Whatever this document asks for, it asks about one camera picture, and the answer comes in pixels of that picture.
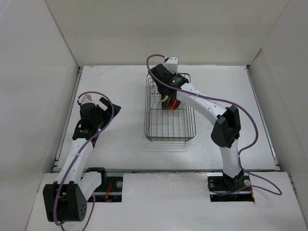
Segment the black round plate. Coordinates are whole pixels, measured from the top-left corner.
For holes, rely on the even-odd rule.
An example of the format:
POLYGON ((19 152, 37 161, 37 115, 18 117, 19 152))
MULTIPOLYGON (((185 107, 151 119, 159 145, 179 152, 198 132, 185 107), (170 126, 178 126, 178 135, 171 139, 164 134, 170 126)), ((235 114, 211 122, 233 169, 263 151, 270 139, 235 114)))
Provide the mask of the black round plate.
POLYGON ((164 101, 164 102, 161 103, 161 105, 162 105, 163 110, 170 110, 171 109, 170 101, 164 101))

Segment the orange round plate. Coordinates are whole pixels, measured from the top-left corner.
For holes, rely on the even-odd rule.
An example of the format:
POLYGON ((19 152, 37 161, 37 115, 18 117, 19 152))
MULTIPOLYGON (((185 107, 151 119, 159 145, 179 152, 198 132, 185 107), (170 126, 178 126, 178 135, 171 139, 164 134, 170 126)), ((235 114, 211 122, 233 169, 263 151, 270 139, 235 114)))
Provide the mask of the orange round plate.
POLYGON ((176 110, 180 105, 180 101, 175 98, 171 98, 170 103, 168 105, 169 110, 176 110))

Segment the blue patterned ceramic plate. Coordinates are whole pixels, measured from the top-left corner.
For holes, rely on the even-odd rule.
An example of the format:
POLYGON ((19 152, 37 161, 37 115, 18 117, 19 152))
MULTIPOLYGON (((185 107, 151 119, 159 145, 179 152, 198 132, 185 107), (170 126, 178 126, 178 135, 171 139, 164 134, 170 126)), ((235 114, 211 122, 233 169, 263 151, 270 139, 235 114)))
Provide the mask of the blue patterned ceramic plate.
POLYGON ((174 105, 174 110, 181 109, 183 103, 181 101, 176 100, 176 103, 174 105))

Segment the clear glass plate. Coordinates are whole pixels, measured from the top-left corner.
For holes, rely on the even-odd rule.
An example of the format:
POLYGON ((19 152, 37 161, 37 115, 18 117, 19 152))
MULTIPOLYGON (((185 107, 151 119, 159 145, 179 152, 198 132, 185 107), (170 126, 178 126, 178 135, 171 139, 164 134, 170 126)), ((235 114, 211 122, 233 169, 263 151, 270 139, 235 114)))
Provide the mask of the clear glass plate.
POLYGON ((181 102, 179 105, 179 109, 184 109, 186 107, 186 103, 181 102))

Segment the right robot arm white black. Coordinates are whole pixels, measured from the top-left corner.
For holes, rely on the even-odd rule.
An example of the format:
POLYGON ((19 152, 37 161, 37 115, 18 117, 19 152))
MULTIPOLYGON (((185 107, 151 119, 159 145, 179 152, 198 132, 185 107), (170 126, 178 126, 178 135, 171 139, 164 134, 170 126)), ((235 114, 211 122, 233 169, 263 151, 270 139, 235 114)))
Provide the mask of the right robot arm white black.
POLYGON ((238 159, 238 138, 241 122, 236 106, 224 107, 218 99, 209 99, 187 78, 170 73, 163 64, 148 68, 148 73, 156 82, 163 97, 177 100, 192 107, 213 126, 212 141, 219 147, 223 161, 222 183, 225 191, 232 191, 240 184, 243 171, 238 159))

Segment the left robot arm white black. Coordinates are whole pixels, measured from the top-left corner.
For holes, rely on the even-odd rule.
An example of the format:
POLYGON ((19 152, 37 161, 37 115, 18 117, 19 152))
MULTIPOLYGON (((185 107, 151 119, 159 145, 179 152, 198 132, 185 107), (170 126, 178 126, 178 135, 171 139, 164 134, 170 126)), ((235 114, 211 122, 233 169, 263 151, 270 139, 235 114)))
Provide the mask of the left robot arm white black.
POLYGON ((107 187, 107 174, 103 167, 85 169, 86 161, 94 150, 100 131, 110 124, 121 107, 104 97, 101 108, 86 94, 79 100, 80 120, 73 136, 70 153, 61 172, 52 184, 43 188, 43 199, 47 219, 61 225, 65 222, 83 221, 87 212, 87 201, 95 190, 107 187))

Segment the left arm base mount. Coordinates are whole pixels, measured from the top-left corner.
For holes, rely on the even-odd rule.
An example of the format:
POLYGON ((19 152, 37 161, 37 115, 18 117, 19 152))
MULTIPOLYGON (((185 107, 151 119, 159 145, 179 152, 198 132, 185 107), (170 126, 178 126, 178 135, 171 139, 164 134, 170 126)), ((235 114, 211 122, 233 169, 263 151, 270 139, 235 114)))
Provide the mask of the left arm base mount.
POLYGON ((123 174, 108 173, 106 183, 102 183, 92 195, 97 203, 122 202, 123 174))

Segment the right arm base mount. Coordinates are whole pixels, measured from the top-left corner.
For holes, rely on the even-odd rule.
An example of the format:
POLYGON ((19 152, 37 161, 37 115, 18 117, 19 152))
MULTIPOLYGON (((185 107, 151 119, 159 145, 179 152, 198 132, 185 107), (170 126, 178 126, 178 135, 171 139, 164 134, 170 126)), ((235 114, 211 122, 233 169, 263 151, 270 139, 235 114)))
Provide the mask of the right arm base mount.
POLYGON ((243 175, 239 181, 232 181, 223 175, 208 175, 207 187, 211 202, 254 202, 251 181, 243 175))

